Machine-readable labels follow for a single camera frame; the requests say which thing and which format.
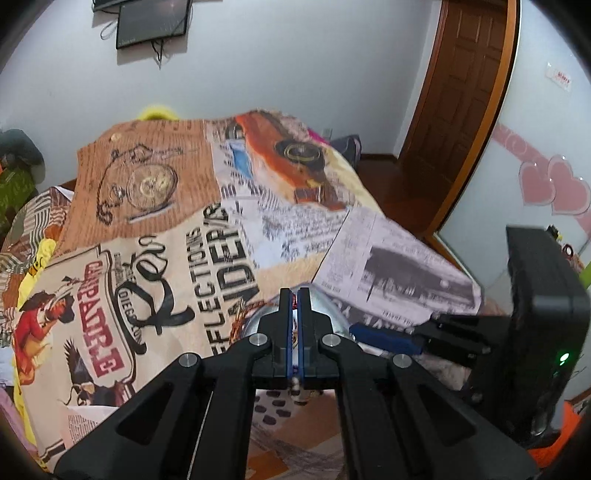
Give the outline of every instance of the white wall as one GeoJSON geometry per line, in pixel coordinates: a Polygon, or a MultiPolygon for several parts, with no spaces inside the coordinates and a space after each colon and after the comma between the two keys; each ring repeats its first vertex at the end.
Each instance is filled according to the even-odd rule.
{"type": "Polygon", "coordinates": [[[0,124],[47,163],[43,189],[76,176],[76,150],[150,104],[184,118],[280,109],[391,153],[416,81],[433,0],[195,2],[159,70],[149,45],[117,52],[90,0],[55,0],[0,73],[0,124]]]}
{"type": "Polygon", "coordinates": [[[429,60],[431,60],[431,53],[433,52],[433,44],[435,43],[435,34],[437,33],[437,26],[439,25],[439,13],[441,13],[441,0],[432,0],[431,11],[429,13],[429,22],[427,24],[427,33],[425,34],[425,45],[423,45],[423,52],[421,53],[421,60],[417,69],[417,76],[415,78],[413,91],[408,99],[408,105],[402,125],[400,126],[400,133],[394,145],[394,155],[398,157],[404,146],[404,141],[408,134],[408,129],[413,121],[414,111],[417,108],[418,98],[423,89],[423,82],[429,67],[429,60]]]}
{"type": "MultiPolygon", "coordinates": [[[[531,2],[521,1],[521,30],[514,70],[498,121],[550,159],[566,157],[577,178],[591,183],[591,83],[565,39],[531,2]],[[547,63],[571,77],[571,91],[545,78],[547,63]]],[[[514,144],[520,150],[523,143],[514,144]]],[[[587,233],[576,217],[552,215],[550,205],[524,205],[518,173],[521,162],[500,143],[489,141],[464,193],[440,231],[442,240],[485,288],[487,297],[512,310],[511,282],[506,272],[505,226],[553,223],[576,251],[587,233]]],[[[591,260],[591,248],[583,251],[591,260]]],[[[591,335],[587,336],[564,398],[573,398],[591,385],[591,335]]],[[[560,426],[559,402],[553,420],[560,426]]]]}

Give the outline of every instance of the orange car illustration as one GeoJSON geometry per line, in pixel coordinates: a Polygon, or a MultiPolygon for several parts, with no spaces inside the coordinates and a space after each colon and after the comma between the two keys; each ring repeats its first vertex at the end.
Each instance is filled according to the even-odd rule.
{"type": "Polygon", "coordinates": [[[295,139],[268,112],[255,111],[236,116],[226,129],[229,140],[244,139],[252,161],[253,175],[271,184],[282,197],[294,203],[319,203],[329,210],[341,210],[335,188],[324,173],[322,149],[295,139]]]}

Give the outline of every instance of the metal screw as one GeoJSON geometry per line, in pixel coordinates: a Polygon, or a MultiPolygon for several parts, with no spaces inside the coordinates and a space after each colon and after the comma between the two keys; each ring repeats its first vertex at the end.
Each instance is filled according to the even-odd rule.
{"type": "Polygon", "coordinates": [[[268,338],[264,333],[253,333],[249,338],[248,341],[252,343],[254,346],[261,346],[267,342],[268,338]]]}
{"type": "Polygon", "coordinates": [[[340,336],[328,333],[322,337],[322,343],[326,346],[337,346],[340,343],[340,336]]]}
{"type": "Polygon", "coordinates": [[[184,353],[178,358],[181,367],[190,368],[197,363],[199,357],[194,353],[184,353]]]}
{"type": "Polygon", "coordinates": [[[394,355],[392,363],[398,368],[408,368],[412,365],[413,359],[405,353],[399,353],[398,355],[394,355]]]}

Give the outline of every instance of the black cable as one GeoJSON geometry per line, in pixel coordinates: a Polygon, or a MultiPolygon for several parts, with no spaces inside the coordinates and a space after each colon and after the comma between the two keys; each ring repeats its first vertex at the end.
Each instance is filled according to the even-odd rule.
{"type": "Polygon", "coordinates": [[[117,20],[111,20],[109,23],[107,23],[107,24],[106,24],[106,25],[103,27],[103,29],[100,31],[100,39],[101,39],[101,40],[107,40],[107,39],[109,39],[109,38],[111,37],[111,35],[112,35],[112,34],[115,32],[115,29],[113,29],[113,30],[112,30],[112,31],[111,31],[111,32],[110,32],[110,33],[109,33],[107,36],[104,36],[103,34],[105,33],[105,30],[106,30],[107,28],[109,28],[111,25],[113,25],[113,24],[115,24],[115,25],[116,25],[116,24],[117,24],[117,21],[118,21],[118,19],[117,19],[117,20]]]}
{"type": "Polygon", "coordinates": [[[156,54],[156,63],[158,63],[158,68],[162,68],[162,55],[164,50],[164,39],[160,40],[160,51],[156,50],[156,43],[158,40],[152,40],[150,43],[152,45],[152,50],[156,54]]]}
{"type": "Polygon", "coordinates": [[[166,55],[164,54],[164,43],[173,38],[174,32],[176,32],[177,28],[181,26],[181,24],[183,22],[186,22],[187,25],[185,27],[185,33],[189,30],[189,27],[191,26],[191,22],[193,20],[193,3],[190,4],[189,7],[189,11],[187,11],[187,13],[185,14],[185,16],[178,22],[178,24],[173,28],[172,32],[173,34],[170,35],[169,37],[166,38],[161,38],[159,41],[158,40],[152,40],[150,41],[151,45],[152,45],[152,50],[154,50],[154,53],[156,54],[156,63],[158,63],[158,68],[162,68],[162,58],[163,56],[165,58],[166,55]],[[160,43],[160,51],[156,50],[156,43],[159,42],[160,43]]]}

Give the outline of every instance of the wall-mounted monitor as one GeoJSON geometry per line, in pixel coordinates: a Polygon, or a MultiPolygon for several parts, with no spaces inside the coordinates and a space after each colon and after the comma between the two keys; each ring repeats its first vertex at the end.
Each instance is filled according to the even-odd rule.
{"type": "Polygon", "coordinates": [[[117,48],[185,35],[191,0],[132,0],[119,7],[117,48]]]}

